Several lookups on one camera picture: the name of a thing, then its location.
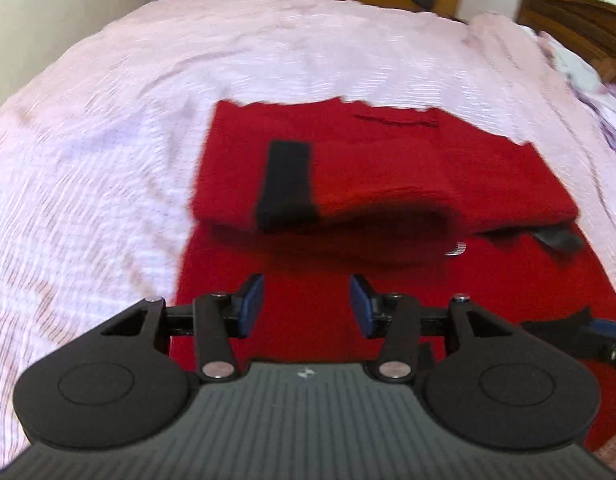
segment folded red sweater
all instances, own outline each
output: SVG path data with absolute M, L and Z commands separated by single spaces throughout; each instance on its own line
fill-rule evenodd
M 340 100 L 220 102 L 193 211 L 263 232 L 278 248 L 391 264 L 440 258 L 470 234 L 578 214 L 531 144 L 437 109 Z

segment red garment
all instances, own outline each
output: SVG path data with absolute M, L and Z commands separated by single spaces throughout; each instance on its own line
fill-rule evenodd
M 266 110 L 267 120 L 254 120 L 257 109 Z M 226 110 L 230 111 L 229 118 L 222 114 Z M 375 119 L 355 120 L 355 131 L 339 128 L 338 121 L 347 113 L 355 118 L 371 114 Z M 403 119 L 395 121 L 393 114 Z M 316 128 L 319 121 L 322 127 Z M 253 211 L 261 192 L 265 146 L 269 140 L 287 139 L 289 132 L 304 131 L 300 129 L 302 124 L 310 126 L 305 131 L 313 142 L 340 136 L 346 136 L 350 142 L 354 142 L 354 137 L 370 140 L 373 135 L 392 132 L 393 128 L 403 131 L 404 123 L 408 128 L 405 135 L 440 137 L 435 139 L 435 145 L 447 181 L 462 188 L 453 197 L 460 202 L 453 204 L 461 203 L 461 212 L 467 219 L 464 225 L 476 226 L 472 227 L 474 230 L 502 226 L 510 218 L 508 212 L 512 218 L 532 218 L 532 224 L 538 220 L 550 223 L 564 214 L 572 214 L 569 200 L 548 200 L 562 191 L 554 190 L 556 180 L 542 162 L 537 167 L 536 160 L 541 159 L 534 150 L 480 132 L 439 110 L 376 109 L 337 101 L 296 107 L 239 108 L 221 104 L 206 145 L 194 200 L 195 215 L 204 221 L 190 239 L 177 302 L 189 303 L 213 290 L 236 290 L 249 274 L 264 272 L 264 307 L 258 322 L 249 339 L 234 342 L 242 364 L 254 358 L 285 362 L 375 358 L 381 341 L 368 341 L 361 336 L 348 304 L 348 277 L 356 272 L 364 273 L 376 290 L 413 294 L 429 306 L 445 306 L 454 293 L 468 293 L 477 303 L 512 322 L 565 317 L 587 305 L 596 317 L 616 319 L 616 295 L 588 245 L 575 256 L 566 257 L 547 250 L 525 234 L 472 236 L 461 239 L 467 243 L 462 256 L 425 265 L 386 266 L 325 256 L 319 251 L 276 251 L 271 248 L 269 237 L 246 231 L 254 230 Z M 296 130 L 289 129 L 289 124 L 294 124 Z M 503 150 L 506 157 L 498 157 L 498 150 Z M 398 152 L 394 153 L 394 163 L 402 171 L 412 170 L 411 163 L 401 159 Z M 525 164 L 536 171 L 525 174 L 519 169 L 527 168 Z M 553 196 L 542 194 L 544 184 L 548 189 L 552 187 Z M 504 200 L 509 194 L 508 186 L 514 190 L 514 196 Z M 480 189 L 489 192 L 480 193 Z M 324 246 L 326 242 L 340 241 L 336 233 L 327 238 L 322 237 Z M 384 234 L 384 238 L 375 239 L 375 249 L 389 253 L 393 242 L 390 233 Z M 171 356 L 184 368 L 194 368 L 190 339 L 176 338 Z M 604 367 L 595 366 L 593 370 L 603 390 L 602 408 L 587 441 L 595 449 L 616 433 L 616 374 Z

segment black fabric stripe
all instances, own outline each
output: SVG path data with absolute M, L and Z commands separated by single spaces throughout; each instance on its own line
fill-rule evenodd
M 319 213 L 310 192 L 310 144 L 273 140 L 268 149 L 264 189 L 257 204 L 257 228 L 278 232 L 313 224 Z

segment bed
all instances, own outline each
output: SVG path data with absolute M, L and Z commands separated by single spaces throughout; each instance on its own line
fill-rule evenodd
M 523 0 L 518 21 L 616 71 L 616 8 Z M 440 107 L 534 142 L 616 289 L 616 155 L 507 18 L 464 25 L 336 0 L 152 2 L 0 108 L 0 467 L 26 445 L 9 399 L 29 364 L 139 298 L 172 302 L 214 104 L 334 96 Z

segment pink bedspread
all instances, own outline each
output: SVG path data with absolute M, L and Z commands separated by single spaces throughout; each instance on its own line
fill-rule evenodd
M 33 361 L 137 299 L 172 298 L 218 99 L 443 108 L 531 140 L 616 288 L 616 155 L 533 40 L 334 0 L 160 0 L 70 49 L 0 108 L 0 466 Z

